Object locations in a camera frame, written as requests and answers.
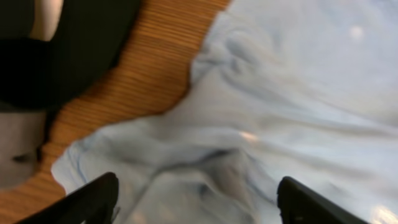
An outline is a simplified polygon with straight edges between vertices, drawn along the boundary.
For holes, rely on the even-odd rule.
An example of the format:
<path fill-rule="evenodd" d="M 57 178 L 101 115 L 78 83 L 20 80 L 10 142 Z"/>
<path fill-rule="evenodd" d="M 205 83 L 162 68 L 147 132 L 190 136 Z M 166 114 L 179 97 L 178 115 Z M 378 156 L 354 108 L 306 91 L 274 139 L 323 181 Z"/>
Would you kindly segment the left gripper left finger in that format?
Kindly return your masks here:
<path fill-rule="evenodd" d="M 17 224 L 111 224 L 118 193 L 118 178 L 107 172 Z"/>

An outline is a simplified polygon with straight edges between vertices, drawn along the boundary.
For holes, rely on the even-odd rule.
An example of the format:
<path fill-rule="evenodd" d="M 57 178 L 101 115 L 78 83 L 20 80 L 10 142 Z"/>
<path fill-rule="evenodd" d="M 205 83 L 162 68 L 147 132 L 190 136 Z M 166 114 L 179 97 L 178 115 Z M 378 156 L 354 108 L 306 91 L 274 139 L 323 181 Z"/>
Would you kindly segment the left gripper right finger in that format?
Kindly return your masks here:
<path fill-rule="evenodd" d="M 291 177 L 279 183 L 277 206 L 283 224 L 367 224 Z"/>

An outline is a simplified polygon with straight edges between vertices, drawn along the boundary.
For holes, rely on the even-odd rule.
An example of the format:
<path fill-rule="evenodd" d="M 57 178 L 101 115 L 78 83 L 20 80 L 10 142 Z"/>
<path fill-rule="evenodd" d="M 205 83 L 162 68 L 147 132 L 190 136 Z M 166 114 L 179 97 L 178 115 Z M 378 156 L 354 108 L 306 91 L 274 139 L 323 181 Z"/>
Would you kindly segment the light blue printed t-shirt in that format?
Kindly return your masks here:
<path fill-rule="evenodd" d="M 115 173 L 116 223 L 280 223 L 285 176 L 397 221 L 396 1 L 234 1 L 190 75 L 165 114 L 74 142 L 55 180 Z"/>

